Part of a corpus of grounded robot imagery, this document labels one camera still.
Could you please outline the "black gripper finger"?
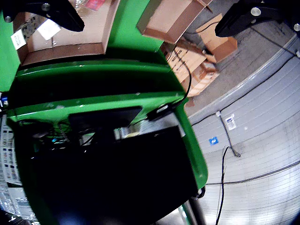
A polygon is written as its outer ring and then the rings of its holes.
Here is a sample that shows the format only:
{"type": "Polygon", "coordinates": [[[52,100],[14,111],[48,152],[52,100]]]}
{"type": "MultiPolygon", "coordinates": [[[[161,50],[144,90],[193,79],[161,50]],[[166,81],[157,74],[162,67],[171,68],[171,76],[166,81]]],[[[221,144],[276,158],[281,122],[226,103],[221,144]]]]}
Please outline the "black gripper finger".
{"type": "Polygon", "coordinates": [[[68,0],[2,0],[0,10],[7,23],[19,13],[28,12],[48,18],[70,31],[82,32],[85,26],[68,0]]]}
{"type": "Polygon", "coordinates": [[[218,37],[234,36],[268,21],[284,22],[300,35],[298,0],[240,0],[234,3],[215,27],[218,37]]]}

